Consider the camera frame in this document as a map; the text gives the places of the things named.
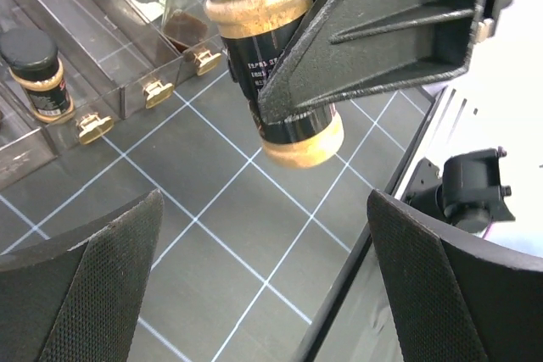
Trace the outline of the small spice bottle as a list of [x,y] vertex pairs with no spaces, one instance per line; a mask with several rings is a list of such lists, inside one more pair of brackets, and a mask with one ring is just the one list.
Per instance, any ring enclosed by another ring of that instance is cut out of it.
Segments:
[[1,57],[38,120],[46,124],[64,123],[73,117],[75,104],[66,86],[64,65],[48,33],[30,27],[4,32]]

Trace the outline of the small spice bottle edge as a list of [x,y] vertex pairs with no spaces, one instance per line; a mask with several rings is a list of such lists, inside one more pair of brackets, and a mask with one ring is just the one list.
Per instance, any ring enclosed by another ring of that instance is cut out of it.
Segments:
[[260,134],[264,153],[290,168],[322,164],[344,140],[334,106],[317,108],[267,124],[257,99],[312,0],[206,0],[204,11],[217,25],[232,78],[240,85]]

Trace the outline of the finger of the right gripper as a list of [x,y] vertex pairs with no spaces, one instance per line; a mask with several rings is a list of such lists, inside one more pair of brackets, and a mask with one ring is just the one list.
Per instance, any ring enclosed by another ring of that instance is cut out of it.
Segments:
[[259,97],[268,123],[467,72],[485,0],[317,0]]

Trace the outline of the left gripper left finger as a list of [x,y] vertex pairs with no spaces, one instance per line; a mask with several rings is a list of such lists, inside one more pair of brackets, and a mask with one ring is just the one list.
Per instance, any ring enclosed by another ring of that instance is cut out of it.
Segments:
[[125,361],[164,212],[159,190],[1,257],[3,361]]

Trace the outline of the tall bottle dark sauce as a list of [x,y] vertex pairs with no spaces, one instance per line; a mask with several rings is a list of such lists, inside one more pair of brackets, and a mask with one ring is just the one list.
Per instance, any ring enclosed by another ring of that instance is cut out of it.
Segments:
[[208,26],[191,14],[177,10],[163,24],[162,31],[172,45],[182,53],[206,38]]

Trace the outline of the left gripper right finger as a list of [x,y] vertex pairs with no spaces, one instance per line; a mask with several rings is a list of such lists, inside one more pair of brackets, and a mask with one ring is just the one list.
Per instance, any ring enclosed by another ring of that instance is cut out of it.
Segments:
[[406,361],[540,361],[542,259],[374,190],[373,245]]

